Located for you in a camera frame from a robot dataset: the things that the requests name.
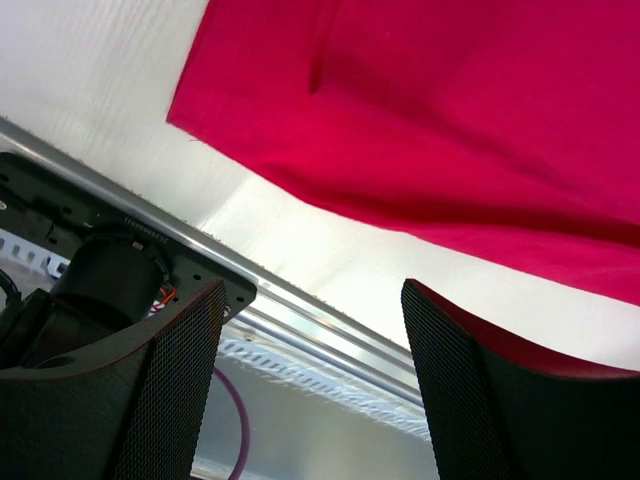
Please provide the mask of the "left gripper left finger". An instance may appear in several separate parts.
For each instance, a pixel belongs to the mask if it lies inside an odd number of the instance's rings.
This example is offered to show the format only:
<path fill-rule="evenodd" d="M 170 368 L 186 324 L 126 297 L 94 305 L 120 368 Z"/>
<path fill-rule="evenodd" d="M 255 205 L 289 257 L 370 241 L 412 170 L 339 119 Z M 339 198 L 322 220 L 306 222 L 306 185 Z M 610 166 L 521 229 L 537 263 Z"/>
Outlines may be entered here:
<path fill-rule="evenodd" d="M 188 478 L 224 310 L 215 280 L 45 368 L 3 370 L 2 478 Z"/>

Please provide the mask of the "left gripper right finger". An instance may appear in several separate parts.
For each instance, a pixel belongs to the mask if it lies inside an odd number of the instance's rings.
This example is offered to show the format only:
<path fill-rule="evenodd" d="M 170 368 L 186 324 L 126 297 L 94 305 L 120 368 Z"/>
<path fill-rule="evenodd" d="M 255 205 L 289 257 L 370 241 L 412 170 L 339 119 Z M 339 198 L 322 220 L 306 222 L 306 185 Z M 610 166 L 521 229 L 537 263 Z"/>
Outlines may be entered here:
<path fill-rule="evenodd" d="M 416 280 L 401 292 L 443 479 L 635 479 L 639 375 L 538 345 Z"/>

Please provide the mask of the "magenta t shirt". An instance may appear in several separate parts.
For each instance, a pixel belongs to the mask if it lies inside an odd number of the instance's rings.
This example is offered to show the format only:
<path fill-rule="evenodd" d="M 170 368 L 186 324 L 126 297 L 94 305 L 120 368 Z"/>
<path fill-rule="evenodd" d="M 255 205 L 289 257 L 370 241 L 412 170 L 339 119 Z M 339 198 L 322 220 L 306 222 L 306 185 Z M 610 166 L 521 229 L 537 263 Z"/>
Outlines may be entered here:
<path fill-rule="evenodd" d="M 319 208 L 639 301 L 635 1 L 212 1 L 167 119 Z"/>

